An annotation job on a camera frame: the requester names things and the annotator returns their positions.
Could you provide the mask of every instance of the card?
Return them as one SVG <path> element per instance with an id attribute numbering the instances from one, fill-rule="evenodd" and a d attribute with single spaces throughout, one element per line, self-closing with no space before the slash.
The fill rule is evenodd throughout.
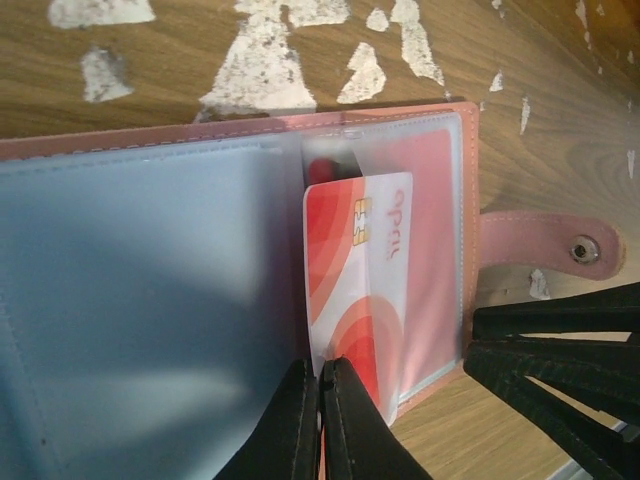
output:
<path id="1" fill-rule="evenodd" d="M 402 172 L 313 185 L 304 198 L 314 371 L 346 356 L 387 419 L 401 381 L 412 188 Z"/>

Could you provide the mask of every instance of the wallet snap strap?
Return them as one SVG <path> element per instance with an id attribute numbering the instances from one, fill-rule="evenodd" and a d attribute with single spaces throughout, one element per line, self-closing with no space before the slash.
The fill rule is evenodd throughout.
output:
<path id="1" fill-rule="evenodd" d="M 481 268 L 527 265 L 606 280 L 620 271 L 624 253 L 615 228 L 595 218 L 527 211 L 480 216 Z"/>

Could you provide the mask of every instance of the snap button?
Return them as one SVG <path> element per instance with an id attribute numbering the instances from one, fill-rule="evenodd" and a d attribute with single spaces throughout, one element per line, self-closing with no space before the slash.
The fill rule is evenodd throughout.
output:
<path id="1" fill-rule="evenodd" d="M 591 265 L 600 258 L 600 246 L 593 238 L 579 235 L 573 241 L 571 258 L 581 265 Z"/>

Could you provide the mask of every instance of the wallet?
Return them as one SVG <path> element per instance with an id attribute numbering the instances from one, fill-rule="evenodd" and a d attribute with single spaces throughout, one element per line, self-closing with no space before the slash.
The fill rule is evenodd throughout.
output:
<path id="1" fill-rule="evenodd" d="M 391 424 L 462 373 L 479 269 L 614 276 L 624 246 L 606 222 L 480 214 L 478 127 L 463 102 L 0 141 L 0 476 L 212 478 L 309 355 L 368 352 L 350 360 Z M 401 308 L 328 316 L 316 335 L 344 259 L 373 245 L 383 200 L 366 185 L 389 175 L 410 185 L 410 222 L 380 249 L 401 242 L 405 269 L 371 273 L 372 246 L 362 288 L 401 285 Z M 315 281 L 305 190 L 323 183 L 322 211 L 344 219 L 317 228 L 337 246 Z"/>

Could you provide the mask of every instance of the white paint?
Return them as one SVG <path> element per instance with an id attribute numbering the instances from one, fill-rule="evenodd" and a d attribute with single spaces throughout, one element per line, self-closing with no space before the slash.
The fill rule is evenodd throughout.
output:
<path id="1" fill-rule="evenodd" d="M 587 7 L 584 4 L 584 0 L 578 0 L 578 3 L 576 3 L 576 15 L 578 15 L 584 29 L 588 30 L 589 24 L 587 23 Z"/>
<path id="2" fill-rule="evenodd" d="M 391 21 L 402 27 L 402 59 L 418 77 L 427 77 L 444 86 L 444 74 L 436 65 L 426 30 L 420 25 L 420 10 L 415 0 L 396 0 Z"/>
<path id="3" fill-rule="evenodd" d="M 529 116 L 531 115 L 531 105 L 529 105 L 529 97 L 525 95 L 522 97 L 522 114 L 520 117 L 520 135 L 527 129 L 527 123 L 529 123 Z"/>
<path id="4" fill-rule="evenodd" d="M 202 107 L 202 109 L 196 113 L 196 117 L 193 119 L 191 123 L 207 123 L 211 121 L 211 113 L 207 110 L 206 107 Z"/>
<path id="5" fill-rule="evenodd" d="M 257 13 L 275 7 L 280 11 L 281 5 L 289 7 L 289 22 L 295 28 L 339 25 L 346 22 L 351 13 L 347 0 L 240 0 L 236 10 Z"/>
<path id="6" fill-rule="evenodd" d="M 629 178 L 633 180 L 633 170 L 636 165 L 636 151 L 629 150 L 627 151 L 627 165 L 629 167 Z"/>
<path id="7" fill-rule="evenodd" d="M 496 76 L 493 77 L 493 81 L 491 82 L 491 86 L 489 87 L 490 92 L 499 92 L 504 88 L 503 86 L 504 76 L 502 75 L 502 70 L 496 73 Z"/>
<path id="8" fill-rule="evenodd" d="M 82 60 L 84 99 L 90 103 L 106 102 L 133 93 L 124 79 L 124 59 L 108 50 L 92 47 Z"/>
<path id="9" fill-rule="evenodd" d="M 498 13 L 500 14 L 500 18 L 504 20 L 506 12 L 504 8 L 502 8 L 502 0 L 491 0 L 491 6 L 494 9 L 498 10 Z"/>
<path id="10" fill-rule="evenodd" d="M 374 48 L 368 43 L 361 42 L 358 45 L 348 68 L 354 73 L 338 95 L 338 103 L 368 100 L 384 88 L 387 77 L 378 65 Z"/>
<path id="11" fill-rule="evenodd" d="M 591 50 L 591 34 L 589 33 L 589 23 L 587 22 L 587 7 L 584 4 L 584 0 L 578 0 L 576 3 L 576 15 L 582 22 L 582 26 L 586 30 L 584 32 L 584 41 L 587 42 L 587 48 Z"/>
<path id="12" fill-rule="evenodd" d="M 48 17 L 51 25 L 65 29 L 156 19 L 149 0 L 53 0 Z"/>
<path id="13" fill-rule="evenodd" d="M 367 28 L 376 32 L 385 32 L 389 28 L 389 20 L 382 10 L 373 9 L 367 17 Z"/>
<path id="14" fill-rule="evenodd" d="M 549 285 L 541 270 L 536 269 L 531 272 L 529 282 L 531 283 L 531 287 L 529 288 L 529 295 L 531 295 L 531 297 L 537 300 L 551 300 Z"/>
<path id="15" fill-rule="evenodd" d="M 291 3 L 290 15 L 295 10 Z M 249 17 L 241 23 L 213 88 L 200 98 L 205 110 L 211 108 L 221 115 L 315 111 L 316 101 L 304 83 L 298 54 L 287 43 L 290 32 L 280 19 L 283 4 L 278 0 L 237 2 L 236 10 Z M 301 2 L 296 5 L 298 13 L 293 18 L 299 24 L 306 16 L 300 13 Z M 318 2 L 315 5 L 315 11 L 319 11 Z M 335 9 L 322 11 L 325 20 L 327 12 L 337 15 Z M 331 18 L 338 21 L 344 15 Z"/>

